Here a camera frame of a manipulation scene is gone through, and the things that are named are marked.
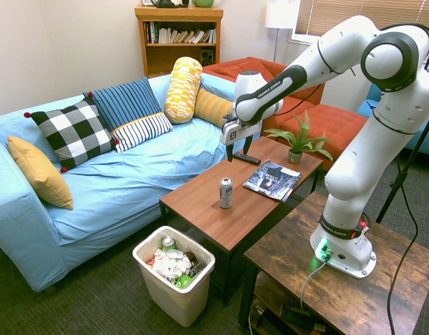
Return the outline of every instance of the remote control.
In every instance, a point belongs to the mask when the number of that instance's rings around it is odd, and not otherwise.
[[[261,163],[260,159],[249,156],[249,155],[241,154],[240,152],[236,152],[233,156],[238,158],[238,159],[241,159],[245,162],[252,163],[254,165],[259,165]]]

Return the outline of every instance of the window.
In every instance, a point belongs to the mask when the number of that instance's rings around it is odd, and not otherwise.
[[[292,38],[313,42],[355,15],[370,18],[378,29],[399,23],[429,27],[429,0],[301,0]]]

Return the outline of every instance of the white striped pillow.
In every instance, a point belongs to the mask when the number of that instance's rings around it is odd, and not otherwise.
[[[167,117],[162,113],[156,113],[141,119],[124,124],[111,132],[115,141],[115,148],[120,154],[137,145],[172,131],[173,127]]]

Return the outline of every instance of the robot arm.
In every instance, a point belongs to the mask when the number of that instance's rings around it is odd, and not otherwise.
[[[330,194],[310,238],[319,260],[328,251],[331,266],[357,278],[367,276],[376,263],[361,224],[363,209],[384,169],[429,117],[429,73],[423,68],[428,55],[429,35],[422,28],[402,25],[379,31],[368,18],[356,16],[324,34],[272,81],[266,83],[256,73],[236,81],[233,115],[221,135],[226,145],[255,133],[261,120],[280,109],[286,95],[357,64],[386,92],[329,170],[325,184]]]

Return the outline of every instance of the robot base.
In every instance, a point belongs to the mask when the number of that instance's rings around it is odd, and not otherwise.
[[[366,244],[366,250],[359,252],[355,249],[355,246],[359,244],[362,245],[362,243]],[[319,225],[310,237],[310,245],[315,251],[315,258],[317,258],[317,260],[324,262],[326,255],[330,253],[331,258],[327,262],[328,265],[357,279],[369,276],[377,263],[377,257],[372,251],[372,244],[364,235],[353,240],[338,239],[327,233],[321,225]]]

